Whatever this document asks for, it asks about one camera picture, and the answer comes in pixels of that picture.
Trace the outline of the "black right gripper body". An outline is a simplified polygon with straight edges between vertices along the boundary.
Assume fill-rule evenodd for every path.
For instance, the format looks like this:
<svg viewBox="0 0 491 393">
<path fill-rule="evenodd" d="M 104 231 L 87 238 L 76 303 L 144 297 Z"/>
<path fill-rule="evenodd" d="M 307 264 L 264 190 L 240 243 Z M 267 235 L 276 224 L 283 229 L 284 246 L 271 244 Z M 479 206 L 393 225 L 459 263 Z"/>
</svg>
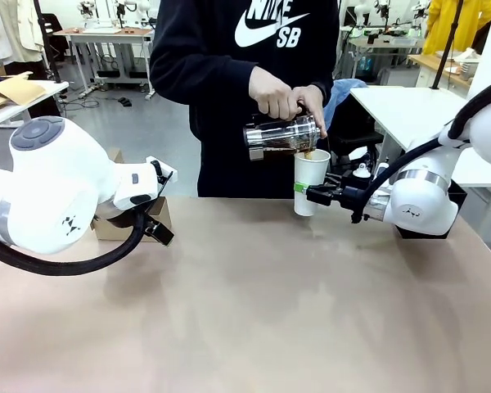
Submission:
<svg viewBox="0 0 491 393">
<path fill-rule="evenodd" d="M 338 202 L 344 209 L 351 210 L 352 216 L 363 216 L 371 196 L 366 190 L 345 186 L 341 188 Z"/>
</svg>

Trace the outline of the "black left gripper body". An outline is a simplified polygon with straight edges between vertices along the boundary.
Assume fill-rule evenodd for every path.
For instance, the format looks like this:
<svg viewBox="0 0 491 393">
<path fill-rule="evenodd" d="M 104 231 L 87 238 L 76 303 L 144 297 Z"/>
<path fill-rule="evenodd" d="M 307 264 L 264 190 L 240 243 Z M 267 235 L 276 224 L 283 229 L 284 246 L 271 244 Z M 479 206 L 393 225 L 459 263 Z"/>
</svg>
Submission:
<svg viewBox="0 0 491 393">
<path fill-rule="evenodd" d="M 160 215 L 146 214 L 144 234 L 163 246 L 169 246 L 174 238 L 168 213 Z"/>
</svg>

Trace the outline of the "person's left hand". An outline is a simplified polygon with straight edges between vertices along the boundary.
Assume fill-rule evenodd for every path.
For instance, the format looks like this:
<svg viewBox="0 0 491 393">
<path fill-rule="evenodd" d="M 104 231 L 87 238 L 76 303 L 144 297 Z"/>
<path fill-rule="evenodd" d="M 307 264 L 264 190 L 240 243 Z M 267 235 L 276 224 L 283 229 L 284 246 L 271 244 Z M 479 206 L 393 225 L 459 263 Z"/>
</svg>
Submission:
<svg viewBox="0 0 491 393">
<path fill-rule="evenodd" d="M 311 84 L 304 87 L 293 89 L 298 103 L 301 103 L 307 111 L 313 116 L 316 126 L 320 132 L 320 138 L 327 137 L 327 128 L 323 112 L 323 95 L 322 91 L 315 85 Z"/>
</svg>

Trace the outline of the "person's right hand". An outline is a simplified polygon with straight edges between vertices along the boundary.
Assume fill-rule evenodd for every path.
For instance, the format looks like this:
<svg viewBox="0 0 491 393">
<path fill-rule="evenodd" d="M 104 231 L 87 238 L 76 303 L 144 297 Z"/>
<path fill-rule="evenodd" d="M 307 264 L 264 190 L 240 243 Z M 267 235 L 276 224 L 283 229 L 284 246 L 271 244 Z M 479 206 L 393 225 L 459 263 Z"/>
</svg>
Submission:
<svg viewBox="0 0 491 393">
<path fill-rule="evenodd" d="M 291 87 L 258 66 L 250 74 L 249 95 L 261 114 L 275 120 L 292 120 L 301 112 Z"/>
</svg>

